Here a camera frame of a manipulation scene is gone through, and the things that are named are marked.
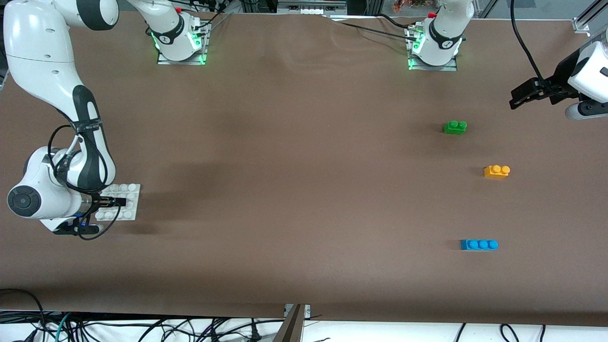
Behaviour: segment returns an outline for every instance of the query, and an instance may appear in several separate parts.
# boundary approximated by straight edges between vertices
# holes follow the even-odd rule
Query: green lego brick
[[[466,132],[466,121],[452,120],[443,127],[443,133],[462,135]]]

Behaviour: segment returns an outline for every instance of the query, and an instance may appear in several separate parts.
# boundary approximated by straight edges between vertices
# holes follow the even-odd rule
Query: yellow lego brick
[[[508,166],[490,165],[483,169],[483,175],[487,178],[504,178],[509,175],[510,171]]]

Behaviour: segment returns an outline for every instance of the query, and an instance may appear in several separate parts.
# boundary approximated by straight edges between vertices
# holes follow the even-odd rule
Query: white floor
[[[148,323],[154,321],[111,321],[109,323]],[[183,320],[167,321],[169,324],[179,324]],[[210,319],[197,319],[192,321],[197,332],[201,332],[210,322]],[[231,319],[219,331],[227,331],[231,328],[250,323],[250,319]],[[262,337],[269,337],[278,331],[280,323],[259,324],[258,331]],[[458,323],[380,323],[380,322],[341,322],[341,321],[307,321],[305,323],[302,342],[317,342],[329,338],[327,342],[454,342],[460,324]],[[520,342],[539,341],[541,327],[528,325],[512,325]],[[91,326],[87,330],[101,342],[136,342],[146,331],[146,327],[107,327]],[[186,331],[192,331],[188,324],[180,327]],[[30,324],[0,324],[0,342],[22,341],[33,330]],[[511,342],[515,339],[510,335],[508,329],[506,336]],[[249,336],[251,329],[240,330],[245,336]],[[161,328],[154,329],[143,342],[160,341],[163,331]],[[176,333],[167,338],[167,342],[188,342],[187,335]],[[37,336],[35,342],[42,341]],[[230,335],[221,341],[246,341],[239,335]],[[460,342],[501,342],[503,341],[499,332],[498,324],[467,324]],[[574,327],[574,326],[547,326],[544,342],[606,342],[608,341],[608,328],[606,327]]]

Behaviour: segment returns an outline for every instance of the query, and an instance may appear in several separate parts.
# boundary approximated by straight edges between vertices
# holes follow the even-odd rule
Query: brown tabletop surface
[[[64,311],[605,324],[608,121],[567,120],[572,100],[511,111],[533,71],[508,21],[470,23],[458,72],[409,71],[398,38],[320,16],[231,16],[205,66],[156,65],[145,28],[71,30],[137,220],[85,242],[0,205],[1,287]],[[585,38],[520,31],[546,77]],[[11,79],[0,108],[5,198],[65,122]],[[454,119],[463,136],[441,132]]]

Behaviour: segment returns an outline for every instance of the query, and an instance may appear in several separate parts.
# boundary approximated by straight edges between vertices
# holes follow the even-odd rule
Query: blue lego brick
[[[496,240],[460,240],[463,251],[495,251],[498,249]]]

